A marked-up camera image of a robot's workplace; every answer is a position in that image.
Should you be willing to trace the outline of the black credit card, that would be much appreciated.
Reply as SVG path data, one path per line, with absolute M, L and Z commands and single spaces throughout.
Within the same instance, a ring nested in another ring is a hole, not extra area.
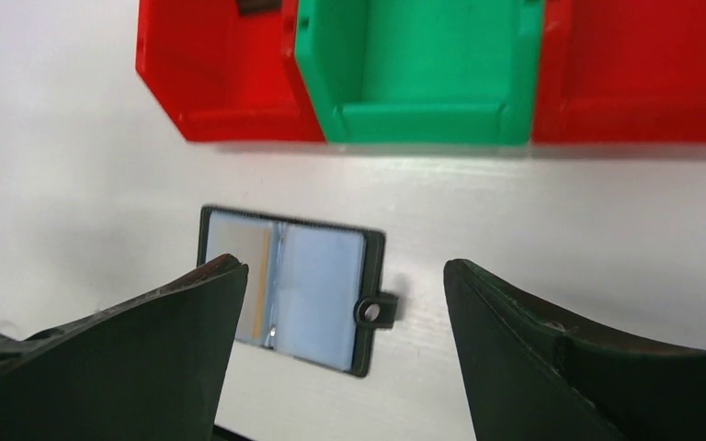
M 282 5 L 281 0 L 236 0 L 235 3 L 241 16 L 280 11 Z

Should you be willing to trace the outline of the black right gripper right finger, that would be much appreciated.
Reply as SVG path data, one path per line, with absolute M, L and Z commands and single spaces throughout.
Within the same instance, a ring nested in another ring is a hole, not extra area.
M 609 327 L 466 259 L 444 291 L 479 440 L 706 440 L 706 350 Z

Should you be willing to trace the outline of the black leather card holder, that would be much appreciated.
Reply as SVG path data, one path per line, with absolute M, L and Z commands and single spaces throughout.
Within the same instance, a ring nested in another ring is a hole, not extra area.
M 211 216 L 273 227 L 267 275 L 267 339 L 261 346 L 322 368 L 364 378 L 376 331 L 393 328 L 399 300 L 381 290 L 386 234 L 216 205 L 200 210 L 198 265 Z

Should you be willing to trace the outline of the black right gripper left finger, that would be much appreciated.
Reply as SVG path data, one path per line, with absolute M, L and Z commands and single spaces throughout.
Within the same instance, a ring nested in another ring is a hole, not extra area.
M 17 340 L 0 334 L 0 440 L 233 440 L 215 423 L 248 268 L 225 254 Z

